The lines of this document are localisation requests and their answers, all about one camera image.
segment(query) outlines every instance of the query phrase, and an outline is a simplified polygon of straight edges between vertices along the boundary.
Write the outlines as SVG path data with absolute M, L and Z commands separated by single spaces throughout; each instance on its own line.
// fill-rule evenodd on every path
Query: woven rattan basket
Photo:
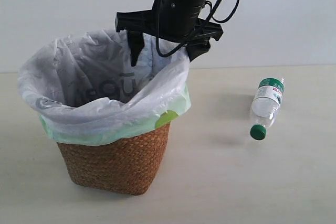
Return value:
M 80 186 L 141 195 L 160 167 L 170 124 L 103 146 L 57 143 L 71 180 Z

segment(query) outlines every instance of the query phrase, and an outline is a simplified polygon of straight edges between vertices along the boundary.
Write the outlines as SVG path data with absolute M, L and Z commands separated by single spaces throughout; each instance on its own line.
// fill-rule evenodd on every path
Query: water bottle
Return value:
M 266 78 L 260 82 L 250 108 L 250 135 L 254 139 L 266 137 L 267 129 L 273 125 L 280 110 L 284 89 L 283 78 Z

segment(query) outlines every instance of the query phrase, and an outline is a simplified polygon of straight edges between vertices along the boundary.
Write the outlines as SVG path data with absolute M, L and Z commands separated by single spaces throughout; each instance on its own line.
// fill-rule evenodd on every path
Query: white plastic bag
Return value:
M 155 38 L 131 66 L 125 31 L 100 30 L 58 39 L 20 69 L 18 90 L 40 115 L 49 138 L 68 144 L 105 145 L 168 123 L 190 108 L 190 61 L 184 48 L 162 58 Z M 163 52 L 175 44 L 160 40 Z

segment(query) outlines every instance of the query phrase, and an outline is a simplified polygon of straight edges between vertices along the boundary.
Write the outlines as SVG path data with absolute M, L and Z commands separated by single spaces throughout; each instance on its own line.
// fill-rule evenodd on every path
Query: white tabletop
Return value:
M 259 81 L 286 80 L 263 141 L 249 136 Z M 192 108 L 171 126 L 142 196 L 71 182 L 37 115 L 0 74 L 1 224 L 284 224 L 336 221 L 336 66 L 191 70 Z

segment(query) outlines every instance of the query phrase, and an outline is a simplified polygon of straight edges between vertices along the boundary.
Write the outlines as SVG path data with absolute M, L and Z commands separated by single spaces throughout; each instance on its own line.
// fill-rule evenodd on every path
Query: black wire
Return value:
M 159 24 L 159 20 L 160 20 L 160 4 L 161 4 L 161 0 L 157 0 L 158 3 L 156 4 L 156 50 L 158 52 L 158 54 L 161 57 L 169 57 L 171 55 L 173 55 L 174 53 L 176 53 L 178 50 L 180 50 L 188 41 L 190 41 L 193 37 L 195 37 L 195 35 L 200 32 L 210 21 L 210 19 L 213 17 L 214 13 L 216 12 L 216 10 L 218 9 L 220 3 L 222 0 L 217 0 L 215 5 L 213 6 L 213 8 L 211 9 L 208 17 L 204 20 L 203 24 L 200 25 L 200 27 L 197 30 L 194 30 L 193 32 L 191 32 L 178 46 L 176 46 L 174 49 L 172 49 L 170 52 L 163 54 L 160 51 L 160 45 L 159 45 L 159 39 L 160 39 L 160 24 Z
M 240 0 L 237 0 L 235 7 L 234 7 L 233 10 L 231 11 L 231 13 L 227 16 L 227 18 L 225 18 L 225 19 L 223 19 L 223 20 L 217 20 L 217 19 L 215 19 L 214 17 L 212 17 L 212 19 L 213 19 L 214 21 L 216 21 L 217 23 L 220 23 L 220 24 L 223 24 L 223 23 L 228 22 L 228 21 L 233 17 L 233 15 L 235 14 L 235 12 L 237 11 L 237 8 L 238 8 L 238 5 L 239 5 L 239 1 L 240 1 Z

